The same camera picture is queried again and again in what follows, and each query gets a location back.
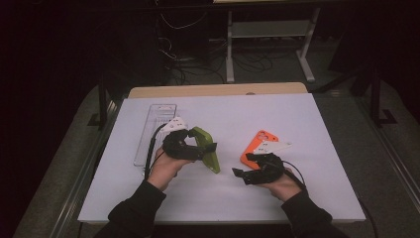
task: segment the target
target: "cable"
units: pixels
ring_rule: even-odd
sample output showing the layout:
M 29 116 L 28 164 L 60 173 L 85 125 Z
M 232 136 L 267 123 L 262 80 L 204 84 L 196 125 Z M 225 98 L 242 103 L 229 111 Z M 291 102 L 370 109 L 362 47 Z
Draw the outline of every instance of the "cable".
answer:
M 362 209 L 367 214 L 368 219 L 370 220 L 371 227 L 373 228 L 374 237 L 378 238 L 379 236 L 378 236 L 378 233 L 377 233 L 376 223 L 374 223 L 373 217 L 371 216 L 370 212 L 368 211 L 368 208 L 365 206 L 365 204 L 362 202 L 362 200 L 360 198 L 358 198 L 358 201 L 361 204 Z
M 294 166 L 292 163 L 290 163 L 290 162 L 287 162 L 287 161 L 283 161 L 284 163 L 286 163 L 286 164 L 288 164 L 288 165 L 290 165 L 290 166 L 292 166 L 292 167 L 294 167 L 294 169 L 295 170 L 297 170 L 297 172 L 299 173 L 299 175 L 300 175 L 300 178 L 302 179 L 302 183 L 304 184 L 304 185 L 306 185 L 305 184 L 305 179 L 303 179 L 303 175 L 302 175 L 302 173 L 300 172 L 300 170 L 298 170 L 297 169 L 297 167 L 296 166 Z
M 77 238 L 81 237 L 81 230 L 83 229 L 83 222 L 80 222 L 79 228 L 77 230 Z
M 191 27 L 191 26 L 194 26 L 195 24 L 197 24 L 197 23 L 199 23 L 199 22 L 201 22 L 206 16 L 207 16 L 207 12 L 204 12 L 203 13 L 203 15 L 197 20 L 197 21 L 195 21 L 195 22 L 193 22 L 193 23 L 190 23 L 190 24 L 187 24 L 187 25 L 185 25 L 185 26 L 181 26 L 181 27 L 174 27 L 174 26 L 172 26 L 171 25 L 171 23 L 170 22 L 168 22 L 167 21 L 167 19 L 163 16 L 163 13 L 160 13 L 160 16 L 161 16 L 161 18 L 163 19 L 163 21 L 169 26 L 169 27 L 171 27 L 172 29 L 175 29 L 175 30 L 180 30 L 180 29 L 184 29 L 184 28 L 188 28 L 188 27 Z
M 174 70 L 179 71 L 180 76 L 175 75 L 175 74 L 173 73 L 173 71 L 174 71 Z M 176 82 L 176 84 L 177 84 L 177 85 L 184 85 L 184 84 L 185 84 L 185 82 L 187 82 L 187 84 L 191 84 L 191 82 L 190 82 L 190 81 L 188 81 L 188 80 L 185 78 L 185 73 L 184 73 L 184 71 L 183 71 L 182 69 L 180 69 L 180 68 L 173 68 L 173 69 L 172 69 L 171 76 L 173 77 L 173 79 L 175 80 L 175 82 Z
M 156 163 L 156 162 L 157 162 L 157 160 L 161 157 L 161 155 L 163 155 L 163 153 L 164 153 L 164 152 L 161 152 L 161 153 L 157 156 L 157 158 L 154 160 L 154 163 L 151 165 L 151 168 L 153 168 L 153 167 L 154 167 L 155 163 Z
M 222 83 L 224 84 L 224 83 L 226 83 L 225 82 L 225 79 L 224 79 L 223 75 L 218 72 L 220 70 L 220 68 L 222 67 L 222 65 L 223 65 L 224 62 L 225 62 L 225 60 L 223 58 L 223 60 L 221 60 L 221 62 L 217 65 L 216 69 L 208 68 L 208 67 L 201 66 L 201 65 L 197 65 L 197 66 L 185 66 L 184 67 L 184 68 L 197 68 L 197 69 L 201 69 L 201 70 L 207 70 L 209 72 L 196 73 L 196 72 L 187 71 L 187 70 L 183 70 L 183 69 L 182 69 L 182 71 L 183 72 L 186 72 L 186 73 L 193 74 L 193 75 L 209 75 L 209 74 L 215 73 L 215 74 L 217 74 L 220 77 L 220 79 L 222 80 Z
M 159 40 L 165 40 L 166 42 L 168 42 L 169 46 L 167 51 L 163 50 L 163 49 L 159 49 L 158 51 L 165 54 L 167 57 L 169 57 L 171 60 L 176 60 L 177 57 L 175 54 L 172 54 L 170 51 L 172 50 L 172 42 L 170 41 L 170 39 L 168 38 L 163 38 L 163 37 L 159 37 Z
M 267 48 L 261 48 L 253 46 L 251 50 L 268 50 L 268 53 L 263 54 L 255 54 L 253 55 L 255 57 L 247 56 L 247 48 L 245 47 L 234 47 L 234 50 L 237 54 L 240 54 L 240 56 L 244 59 L 241 59 L 239 57 L 232 57 L 235 64 L 240 67 L 241 69 L 249 72 L 263 72 L 265 70 L 271 69 L 273 67 L 272 60 L 275 59 L 282 59 L 285 57 L 290 56 L 296 49 L 298 49 L 298 46 L 292 46 L 292 49 L 288 50 L 286 53 L 280 55 L 280 56 L 271 56 L 273 52 L 278 49 L 278 44 L 274 43 L 272 46 L 270 46 L 269 49 Z M 263 61 L 266 60 L 268 62 L 268 65 L 265 65 Z
M 149 174 L 151 173 L 151 160 L 152 160 L 152 155 L 154 153 L 155 150 L 155 143 L 157 141 L 157 134 L 158 131 L 164 127 L 166 125 L 166 123 L 161 124 L 160 126 L 157 127 L 157 129 L 155 130 L 154 134 L 152 135 L 151 138 L 151 143 L 149 145 L 149 151 L 148 151 L 148 157 L 146 158 L 146 165 L 145 165 L 145 180 L 147 180 L 149 178 Z

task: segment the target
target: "orange object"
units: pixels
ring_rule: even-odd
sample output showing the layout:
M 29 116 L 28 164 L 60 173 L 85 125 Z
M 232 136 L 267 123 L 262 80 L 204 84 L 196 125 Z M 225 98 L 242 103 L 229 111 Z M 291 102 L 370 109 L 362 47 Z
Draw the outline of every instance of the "orange object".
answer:
M 253 153 L 254 150 L 263 142 L 263 141 L 272 141 L 278 142 L 278 138 L 265 130 L 260 130 L 251 140 L 250 144 L 247 146 L 245 151 L 241 155 L 241 162 L 250 167 L 253 170 L 259 170 L 260 167 L 257 163 L 249 161 L 247 159 L 247 153 Z

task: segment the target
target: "clear plastic tray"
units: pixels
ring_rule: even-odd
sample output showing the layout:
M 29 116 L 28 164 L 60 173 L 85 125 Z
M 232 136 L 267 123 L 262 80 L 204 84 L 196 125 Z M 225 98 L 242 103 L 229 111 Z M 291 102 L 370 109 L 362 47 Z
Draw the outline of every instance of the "clear plastic tray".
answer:
M 136 167 L 144 167 L 146 165 L 146 157 L 148 156 L 151 138 L 157 128 L 162 124 L 168 123 L 176 115 L 176 104 L 153 104 L 149 108 L 148 118 L 146 119 L 143 129 L 142 138 L 137 149 L 134 165 Z M 164 137 L 168 133 L 159 132 L 156 136 L 156 143 L 152 158 L 155 157 L 155 151 L 162 144 Z

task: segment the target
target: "green plastic piece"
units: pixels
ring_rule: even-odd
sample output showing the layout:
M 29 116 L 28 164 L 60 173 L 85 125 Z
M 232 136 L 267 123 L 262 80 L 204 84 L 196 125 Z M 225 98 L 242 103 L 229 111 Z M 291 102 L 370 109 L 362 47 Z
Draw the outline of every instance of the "green plastic piece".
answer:
M 199 127 L 191 129 L 194 134 L 195 142 L 199 147 L 205 147 L 213 143 L 211 135 Z M 204 165 L 210 169 L 213 173 L 218 174 L 220 172 L 219 161 L 217 160 L 216 152 L 207 153 L 203 157 Z

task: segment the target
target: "black sleeve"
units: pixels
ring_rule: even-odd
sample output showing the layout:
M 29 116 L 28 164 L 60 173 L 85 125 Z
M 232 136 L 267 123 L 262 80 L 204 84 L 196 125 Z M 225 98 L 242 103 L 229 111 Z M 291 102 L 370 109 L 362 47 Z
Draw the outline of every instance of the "black sleeve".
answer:
M 154 228 L 155 216 L 166 195 L 143 181 L 136 192 L 109 213 L 109 222 L 95 235 L 97 238 L 148 237 Z
M 283 206 L 293 233 L 298 238 L 345 238 L 342 231 L 331 224 L 332 216 L 319 208 L 305 192 L 288 199 Z

